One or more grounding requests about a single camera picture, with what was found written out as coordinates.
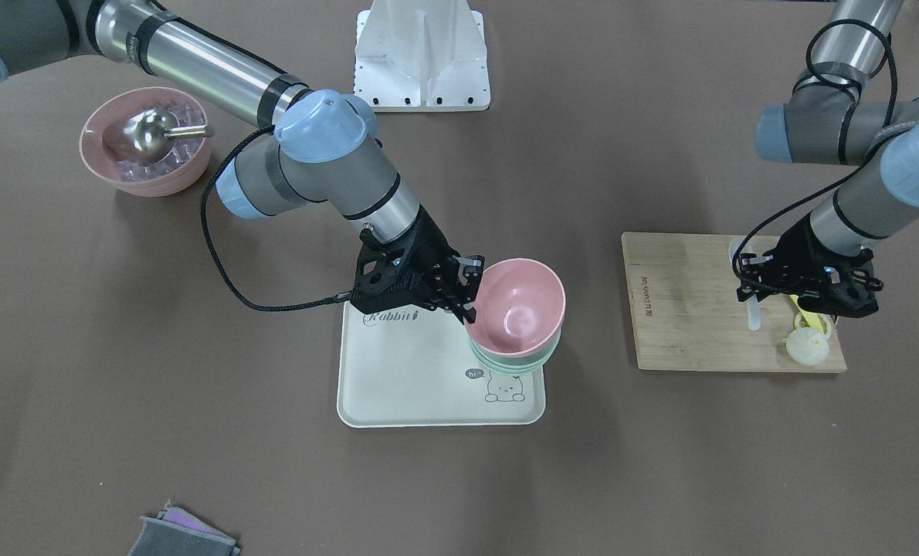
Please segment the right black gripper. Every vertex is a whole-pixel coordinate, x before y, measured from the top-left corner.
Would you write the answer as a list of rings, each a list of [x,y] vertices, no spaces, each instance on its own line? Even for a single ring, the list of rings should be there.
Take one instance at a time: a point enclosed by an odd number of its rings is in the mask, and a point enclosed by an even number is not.
[[[424,208],[398,239],[381,243],[371,226],[356,264],[350,303],[363,314],[414,305],[448,310],[463,325],[476,320],[476,295],[484,272],[482,256],[463,257]]]

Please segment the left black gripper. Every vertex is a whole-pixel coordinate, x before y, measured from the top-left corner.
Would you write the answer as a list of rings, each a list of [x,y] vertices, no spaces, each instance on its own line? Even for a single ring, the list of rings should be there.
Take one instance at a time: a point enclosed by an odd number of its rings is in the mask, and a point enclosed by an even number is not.
[[[738,302],[798,294],[802,309],[862,319],[879,310],[883,282],[873,270],[873,250],[882,236],[856,228],[841,212],[810,212],[765,253],[738,247]]]

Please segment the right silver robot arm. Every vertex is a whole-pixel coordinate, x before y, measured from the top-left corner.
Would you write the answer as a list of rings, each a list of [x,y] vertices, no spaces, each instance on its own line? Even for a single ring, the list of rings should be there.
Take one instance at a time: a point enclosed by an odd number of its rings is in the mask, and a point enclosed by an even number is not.
[[[311,88],[159,1],[0,1],[0,82],[85,54],[163,79],[251,127],[199,201],[210,257],[245,306],[297,312],[349,303],[363,314],[414,306],[445,310],[461,324],[477,319],[483,257],[463,256],[449,244],[383,151],[364,100]],[[331,205],[361,243],[350,289],[296,305],[246,298],[213,244],[212,193],[242,219]]]

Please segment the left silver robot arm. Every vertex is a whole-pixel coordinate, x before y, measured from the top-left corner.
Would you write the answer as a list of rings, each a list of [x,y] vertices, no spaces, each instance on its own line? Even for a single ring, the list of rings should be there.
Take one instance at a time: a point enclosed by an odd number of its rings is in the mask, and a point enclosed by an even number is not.
[[[877,312],[882,281],[873,247],[919,219],[919,95],[865,102],[883,63],[897,81],[890,29],[900,1],[841,1],[810,41],[806,68],[785,104],[768,107],[755,134],[767,161],[851,165],[774,249],[731,257],[741,302],[795,294],[808,312]]]

